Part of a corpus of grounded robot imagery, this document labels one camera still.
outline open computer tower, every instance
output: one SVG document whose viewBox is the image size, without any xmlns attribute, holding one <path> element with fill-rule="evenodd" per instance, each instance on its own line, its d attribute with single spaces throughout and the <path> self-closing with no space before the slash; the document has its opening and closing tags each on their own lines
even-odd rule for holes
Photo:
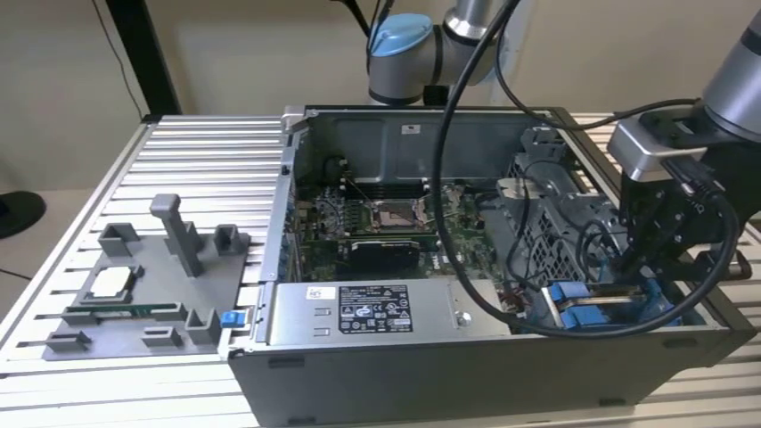
<svg viewBox="0 0 761 428">
<path fill-rule="evenodd" d="M 538 110 L 574 123 L 558 108 Z M 626 246 L 621 179 L 586 134 L 510 109 L 459 109 L 434 189 L 439 119 L 435 109 L 367 106 L 282 116 L 258 304 L 227 360 L 265 426 L 631 406 L 755 334 L 718 288 L 673 325 L 619 340 L 546 338 L 490 318 L 439 248 L 431 192 L 481 295 L 517 317 L 558 328 L 631 324 L 690 284 L 606 287 L 607 259 Z M 606 231 L 578 251 L 590 220 Z M 514 285 L 507 263 L 541 290 Z"/>
</svg>

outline black pole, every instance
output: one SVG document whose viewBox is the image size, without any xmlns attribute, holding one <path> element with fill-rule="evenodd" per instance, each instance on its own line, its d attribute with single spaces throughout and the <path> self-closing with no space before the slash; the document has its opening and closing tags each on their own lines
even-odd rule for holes
<svg viewBox="0 0 761 428">
<path fill-rule="evenodd" d="M 150 114 L 182 114 L 144 0 L 105 0 Z"/>
</svg>

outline blue latch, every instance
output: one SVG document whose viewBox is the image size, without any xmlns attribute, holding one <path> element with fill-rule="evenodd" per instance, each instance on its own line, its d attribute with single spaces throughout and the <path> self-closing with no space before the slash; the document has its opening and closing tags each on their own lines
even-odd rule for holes
<svg viewBox="0 0 761 428">
<path fill-rule="evenodd" d="M 607 324 L 607 319 L 597 306 L 574 306 L 559 314 L 566 329 Z"/>
<path fill-rule="evenodd" d="M 246 314 L 245 312 L 237 312 L 229 310 L 222 314 L 218 324 L 222 328 L 239 328 L 246 325 Z"/>
<path fill-rule="evenodd" d="M 549 295 L 554 302 L 590 296 L 590 290 L 579 281 L 557 281 L 549 286 Z"/>
</svg>

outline motherboard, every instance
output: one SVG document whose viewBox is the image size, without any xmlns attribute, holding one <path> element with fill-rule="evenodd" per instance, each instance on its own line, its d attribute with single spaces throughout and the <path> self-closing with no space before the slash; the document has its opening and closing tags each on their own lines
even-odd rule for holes
<svg viewBox="0 0 761 428">
<path fill-rule="evenodd" d="M 422 186 L 377 189 L 343 180 L 297 203 L 303 280 L 425 279 L 454 271 L 439 248 L 431 195 Z M 443 189 L 446 226 L 469 274 L 501 284 L 497 251 L 467 183 Z"/>
</svg>

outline sticker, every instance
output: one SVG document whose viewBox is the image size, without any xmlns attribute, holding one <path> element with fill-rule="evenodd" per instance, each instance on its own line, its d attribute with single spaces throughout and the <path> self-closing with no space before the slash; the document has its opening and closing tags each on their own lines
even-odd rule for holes
<svg viewBox="0 0 761 428">
<path fill-rule="evenodd" d="M 402 135 L 419 134 L 419 125 L 402 125 Z"/>
<path fill-rule="evenodd" d="M 334 300 L 335 287 L 306 287 L 307 300 Z"/>
<path fill-rule="evenodd" d="M 337 306 L 342 334 L 409 333 L 413 330 L 406 285 L 338 287 Z"/>
</svg>

